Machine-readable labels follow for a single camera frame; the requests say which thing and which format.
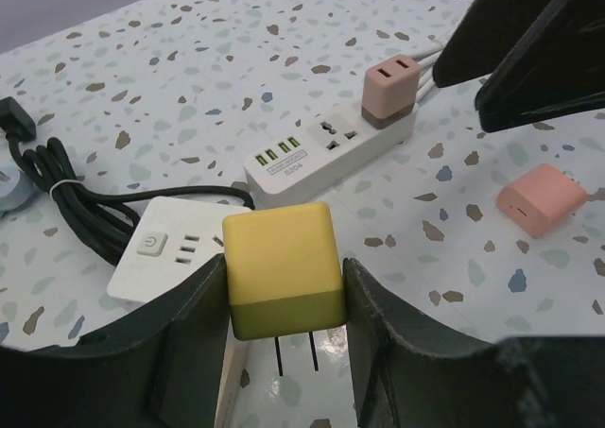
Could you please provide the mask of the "wooden red-socket power strip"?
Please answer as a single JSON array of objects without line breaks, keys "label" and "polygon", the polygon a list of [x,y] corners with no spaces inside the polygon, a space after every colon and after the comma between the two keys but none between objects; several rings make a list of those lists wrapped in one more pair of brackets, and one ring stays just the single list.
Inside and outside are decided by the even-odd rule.
[{"label": "wooden red-socket power strip", "polygon": [[233,410],[248,358],[249,344],[228,336],[216,405],[215,428],[231,426]]}]

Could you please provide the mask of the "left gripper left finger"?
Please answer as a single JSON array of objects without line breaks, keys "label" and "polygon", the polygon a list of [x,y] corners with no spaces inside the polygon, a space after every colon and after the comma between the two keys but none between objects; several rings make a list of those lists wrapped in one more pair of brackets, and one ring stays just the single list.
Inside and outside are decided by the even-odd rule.
[{"label": "left gripper left finger", "polygon": [[229,324],[218,254],[73,347],[1,350],[4,427],[211,427]]}]

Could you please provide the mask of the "yellow USB charger cube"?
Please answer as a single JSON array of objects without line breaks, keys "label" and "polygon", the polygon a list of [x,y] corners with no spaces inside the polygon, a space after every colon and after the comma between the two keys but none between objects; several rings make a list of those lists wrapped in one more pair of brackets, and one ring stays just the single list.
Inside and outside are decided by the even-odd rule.
[{"label": "yellow USB charger cube", "polygon": [[344,282],[326,203],[230,215],[222,231],[237,339],[278,340],[346,323]]}]

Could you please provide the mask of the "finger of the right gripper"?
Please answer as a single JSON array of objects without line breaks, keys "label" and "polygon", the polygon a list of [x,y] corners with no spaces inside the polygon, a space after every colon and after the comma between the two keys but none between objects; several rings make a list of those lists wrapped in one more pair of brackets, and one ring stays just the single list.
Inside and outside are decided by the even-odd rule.
[{"label": "finger of the right gripper", "polygon": [[491,75],[548,8],[604,0],[474,0],[445,46],[433,77],[440,87]]},{"label": "finger of the right gripper", "polygon": [[604,4],[541,13],[475,97],[488,133],[604,107]]}]

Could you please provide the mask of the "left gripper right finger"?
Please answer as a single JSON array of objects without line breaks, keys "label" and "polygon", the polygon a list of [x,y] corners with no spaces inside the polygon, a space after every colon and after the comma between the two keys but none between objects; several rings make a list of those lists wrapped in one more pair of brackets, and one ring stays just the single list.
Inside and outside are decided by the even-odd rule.
[{"label": "left gripper right finger", "polygon": [[601,427],[604,339],[456,331],[343,262],[360,427]]}]

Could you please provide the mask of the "white cube socket adapter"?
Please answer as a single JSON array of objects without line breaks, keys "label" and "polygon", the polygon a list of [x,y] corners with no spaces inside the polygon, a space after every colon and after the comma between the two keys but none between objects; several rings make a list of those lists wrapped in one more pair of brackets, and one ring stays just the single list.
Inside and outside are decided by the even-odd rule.
[{"label": "white cube socket adapter", "polygon": [[108,295],[141,305],[170,291],[224,250],[223,219],[248,210],[176,197],[153,198],[112,274]]}]

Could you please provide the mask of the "pink USB charger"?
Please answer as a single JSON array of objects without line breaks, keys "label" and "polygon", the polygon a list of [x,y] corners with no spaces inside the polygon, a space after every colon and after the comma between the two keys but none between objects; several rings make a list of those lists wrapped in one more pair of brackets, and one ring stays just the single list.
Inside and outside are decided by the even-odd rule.
[{"label": "pink USB charger", "polygon": [[561,170],[543,163],[504,187],[496,198],[496,207],[536,239],[560,225],[588,196]]}]

